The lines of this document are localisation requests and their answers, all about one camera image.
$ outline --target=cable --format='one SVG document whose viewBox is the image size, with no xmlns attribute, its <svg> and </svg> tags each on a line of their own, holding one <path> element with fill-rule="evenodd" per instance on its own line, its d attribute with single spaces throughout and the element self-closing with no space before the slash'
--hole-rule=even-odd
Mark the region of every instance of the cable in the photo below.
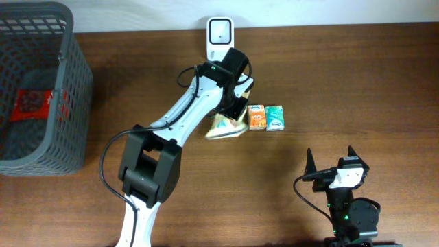
<svg viewBox="0 0 439 247">
<path fill-rule="evenodd" d="M 244 83 L 247 82 L 251 77 L 252 77 L 252 64 L 250 63 L 250 61 L 248 61 L 248 75 L 247 75 L 247 78 L 246 78 L 245 80 L 243 80 L 242 82 L 238 81 L 238 82 L 237 82 L 237 86 L 244 84 Z"/>
<path fill-rule="evenodd" d="M 181 86 L 181 87 L 183 87 L 183 88 L 188 88 L 189 86 L 191 86 L 191 84 L 184 85 L 184 84 L 182 84 L 181 81 L 180 81 L 180 77 L 181 77 L 184 73 L 190 71 L 191 69 L 194 69 L 194 67 L 189 67 L 189 68 L 187 68 L 187 69 L 181 71 L 181 72 L 178 74 L 178 76 L 177 76 L 177 84 L 178 84 L 178 86 Z"/>
<path fill-rule="evenodd" d="M 305 176 L 305 175 L 302 175 L 302 176 L 300 176 L 300 177 L 298 177 L 298 178 L 295 179 L 295 181 L 294 181 L 294 183 L 293 183 L 293 189 L 294 189 L 294 192 L 296 192 L 297 196 L 298 196 L 300 199 L 302 199 L 304 202 L 306 202 L 309 206 L 311 206 L 313 209 L 317 210 L 317 212 L 323 214 L 326 218 L 328 218 L 328 220 L 329 220 L 329 221 L 331 222 L 331 224 L 333 225 L 332 219 L 331 219 L 331 217 L 330 217 L 327 213 L 325 213 L 324 211 L 322 211 L 322 210 L 319 209 L 318 207 L 314 206 L 314 204 L 310 203 L 310 202 L 309 202 L 307 199 L 305 199 L 305 198 L 299 193 L 299 191 L 297 190 L 297 188 L 296 188 L 296 184 L 297 184 L 297 182 L 298 182 L 299 180 L 301 180 L 304 176 Z"/>
<path fill-rule="evenodd" d="M 180 75 L 182 75 L 184 72 L 186 72 L 190 69 L 195 70 L 195 77 L 196 77 L 195 93 L 192 95 L 191 101 L 186 105 L 185 109 L 183 109 L 183 111 L 174 120 L 172 120 L 169 123 L 166 123 L 164 126 L 161 126 L 161 127 L 146 127 L 146 128 L 142 128 L 142 129 L 136 129 L 136 130 L 124 130 L 124 131 L 116 134 L 115 136 L 113 136 L 110 139 L 110 141 L 105 145 L 104 150 L 102 151 L 102 155 L 101 155 L 101 158 L 99 160 L 99 176 L 101 178 L 102 183 L 111 193 L 115 194 L 118 198 L 121 198 L 124 202 L 126 202 L 128 205 L 130 205 L 130 207 L 132 208 L 132 212 L 134 214 L 134 223 L 133 223 L 133 227 L 132 227 L 132 236 L 131 236 L 130 247 L 132 247 L 132 245 L 134 244 L 134 236 L 136 235 L 137 208 L 131 201 L 129 201 L 127 198 L 125 198 L 123 195 L 121 195 L 119 192 L 117 192 L 115 189 L 113 189 L 105 180 L 105 177 L 104 177 L 105 155 L 106 155 L 108 149 L 110 148 L 111 144 L 114 143 L 120 137 L 124 136 L 125 134 L 131 134 L 131 133 L 135 133 L 135 132 L 149 132 L 149 131 L 163 130 L 163 129 L 169 128 L 174 123 L 176 123 L 187 112 L 187 110 L 191 107 L 192 103 L 197 98 L 198 88 L 200 87 L 200 75 L 198 74 L 198 69 L 196 66 L 185 69 L 182 73 L 180 73 Z"/>
</svg>

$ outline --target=white wall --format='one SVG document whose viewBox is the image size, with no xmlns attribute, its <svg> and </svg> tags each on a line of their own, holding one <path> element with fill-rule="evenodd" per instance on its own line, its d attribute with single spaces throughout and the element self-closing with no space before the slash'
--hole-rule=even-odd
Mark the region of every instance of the white wall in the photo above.
<svg viewBox="0 0 439 247">
<path fill-rule="evenodd" d="M 439 21 L 439 0 L 58 1 L 72 10 L 76 32 L 205 28 L 210 16 L 232 17 L 235 27 Z"/>
</svg>

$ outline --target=brown wooden surface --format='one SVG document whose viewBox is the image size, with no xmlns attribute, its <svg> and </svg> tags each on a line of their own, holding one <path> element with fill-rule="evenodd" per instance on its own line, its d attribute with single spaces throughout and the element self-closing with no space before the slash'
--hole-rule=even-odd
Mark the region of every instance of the brown wooden surface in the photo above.
<svg viewBox="0 0 439 247">
<path fill-rule="evenodd" d="M 185 145 L 180 181 L 160 208 L 152 243 L 172 246 L 294 244 L 332 236 L 293 192 L 306 150 L 318 169 L 353 145 L 371 170 L 355 196 L 381 203 L 377 240 L 439 246 L 439 24 L 236 30 L 253 65 L 255 104 L 285 111 L 283 132 L 206 141 L 204 119 Z M 184 93 L 176 76 L 203 62 L 205 32 L 78 34 L 95 77 L 84 169 L 72 176 L 0 176 L 0 246 L 106 246 L 125 204 L 98 176 L 115 133 L 148 125 Z M 109 182 L 124 142 L 106 159 Z M 298 185 L 324 208 L 323 193 Z"/>
</svg>

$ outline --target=red package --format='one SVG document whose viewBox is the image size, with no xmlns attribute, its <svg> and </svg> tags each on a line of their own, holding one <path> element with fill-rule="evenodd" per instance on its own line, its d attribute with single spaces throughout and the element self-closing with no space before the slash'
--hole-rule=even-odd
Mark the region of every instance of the red package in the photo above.
<svg viewBox="0 0 439 247">
<path fill-rule="evenodd" d="M 10 121 L 47 119 L 49 117 L 51 90 L 19 90 Z"/>
</svg>

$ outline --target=wire mesh basket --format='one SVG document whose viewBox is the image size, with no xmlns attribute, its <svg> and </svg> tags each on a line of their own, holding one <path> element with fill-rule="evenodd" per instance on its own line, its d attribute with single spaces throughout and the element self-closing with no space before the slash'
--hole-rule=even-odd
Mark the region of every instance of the wire mesh basket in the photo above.
<svg viewBox="0 0 439 247">
<path fill-rule="evenodd" d="M 62 175 L 84 163 L 93 76 L 60 3 L 0 4 L 0 174 Z M 12 121 L 19 91 L 49 91 L 46 119 Z"/>
</svg>

